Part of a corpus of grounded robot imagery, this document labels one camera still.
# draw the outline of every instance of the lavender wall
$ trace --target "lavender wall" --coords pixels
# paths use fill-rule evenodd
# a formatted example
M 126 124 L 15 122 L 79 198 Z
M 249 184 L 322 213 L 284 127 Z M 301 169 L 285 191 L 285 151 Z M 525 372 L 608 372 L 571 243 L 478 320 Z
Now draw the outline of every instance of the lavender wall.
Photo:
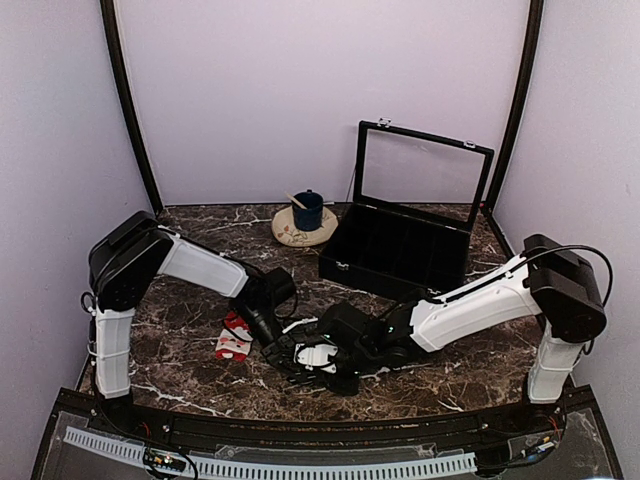
M 344 201 L 355 126 L 381 116 L 498 149 L 528 4 L 117 2 L 163 199 L 283 201 L 284 190 L 314 188 Z M 429 196 L 446 173 L 428 162 L 407 198 L 463 201 Z M 477 173 L 458 180 L 477 182 Z
M 547 2 L 531 91 L 496 211 L 519 250 L 534 232 L 612 260 L 609 326 L 575 378 L 591 383 L 625 478 L 640 478 L 640 4 Z M 597 259 L 598 280 L 606 270 Z
M 148 204 L 99 2 L 0 11 L 0 476 L 25 479 L 86 356 L 87 253 Z

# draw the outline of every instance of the marble surface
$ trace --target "marble surface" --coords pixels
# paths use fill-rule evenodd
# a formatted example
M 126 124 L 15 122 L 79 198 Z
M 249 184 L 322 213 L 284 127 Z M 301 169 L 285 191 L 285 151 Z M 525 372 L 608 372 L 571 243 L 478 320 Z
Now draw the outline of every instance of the marble surface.
M 380 313 L 389 301 L 322 280 L 322 245 L 290 248 L 271 233 L 283 205 L 169 207 L 161 222 L 215 250 L 265 270 L 282 266 L 299 290 L 299 316 L 318 316 L 338 301 Z M 333 207 L 338 214 L 342 206 Z M 450 207 L 442 207 L 450 212 Z M 467 278 L 496 268 L 505 257 L 478 217 Z M 288 304 L 281 306 L 286 312 Z M 290 385 L 254 345 L 247 360 L 215 358 L 227 301 L 212 291 L 158 277 L 132 327 L 131 382 L 136 403 L 234 418 L 291 421 L 382 420 L 468 411 L 517 402 L 541 333 L 533 318 L 463 338 L 420 364 L 362 379 L 360 394 L 343 398 L 317 387 Z M 90 391 L 88 374 L 82 391 Z

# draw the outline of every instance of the coaster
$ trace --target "coaster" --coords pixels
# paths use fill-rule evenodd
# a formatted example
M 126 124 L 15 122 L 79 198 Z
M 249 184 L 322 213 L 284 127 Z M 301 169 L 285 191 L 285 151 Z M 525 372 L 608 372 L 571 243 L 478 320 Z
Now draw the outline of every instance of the coaster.
M 338 226 L 336 215 L 324 207 L 322 210 L 322 226 L 312 232 L 298 230 L 293 223 L 293 208 L 280 210 L 273 217 L 271 231 L 280 243 L 289 247 L 311 247 L 320 245 L 331 238 Z

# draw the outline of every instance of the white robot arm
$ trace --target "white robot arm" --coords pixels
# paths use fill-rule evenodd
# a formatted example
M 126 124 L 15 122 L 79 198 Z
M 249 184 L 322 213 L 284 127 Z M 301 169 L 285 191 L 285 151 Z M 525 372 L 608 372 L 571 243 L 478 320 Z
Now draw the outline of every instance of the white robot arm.
M 95 382 L 105 398 L 129 394 L 129 335 L 135 307 L 153 278 L 170 275 L 230 298 L 267 361 L 294 383 L 340 394 L 358 390 L 360 373 L 400 367 L 420 355 L 508 320 L 543 315 L 546 330 L 529 373 L 531 403 L 554 403 L 585 343 L 605 328 L 593 270 L 582 257 L 542 235 L 525 251 L 473 283 L 444 295 L 398 303 L 379 317 L 353 306 L 330 307 L 317 322 L 286 328 L 275 307 L 295 292 L 282 269 L 262 273 L 225 258 L 139 212 L 89 256 L 95 321 Z

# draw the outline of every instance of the blue cup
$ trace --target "blue cup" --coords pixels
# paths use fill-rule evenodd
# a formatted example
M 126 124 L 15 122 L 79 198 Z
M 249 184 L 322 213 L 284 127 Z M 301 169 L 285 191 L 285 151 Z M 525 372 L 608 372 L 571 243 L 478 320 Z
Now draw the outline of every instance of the blue cup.
M 298 230 L 312 232 L 322 226 L 322 209 L 324 199 L 319 193 L 307 190 L 294 195 L 296 200 L 302 203 L 306 210 L 291 202 L 293 207 L 293 223 Z

